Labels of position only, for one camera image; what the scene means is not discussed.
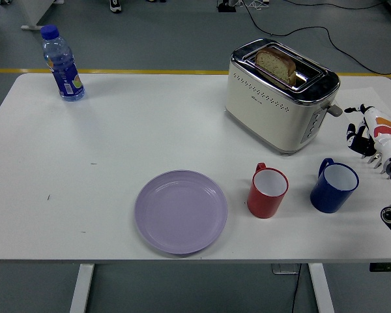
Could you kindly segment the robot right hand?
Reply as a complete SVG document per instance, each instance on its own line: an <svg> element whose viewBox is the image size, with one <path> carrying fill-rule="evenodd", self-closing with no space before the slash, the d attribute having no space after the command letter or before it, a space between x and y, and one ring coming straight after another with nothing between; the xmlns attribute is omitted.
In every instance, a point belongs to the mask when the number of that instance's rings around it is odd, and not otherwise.
<svg viewBox="0 0 391 313"><path fill-rule="evenodd" d="M377 153L385 160L391 158L391 117L374 106L346 108L345 113L360 112L362 122L356 127L350 124L347 129L348 147L365 157Z"/></svg>

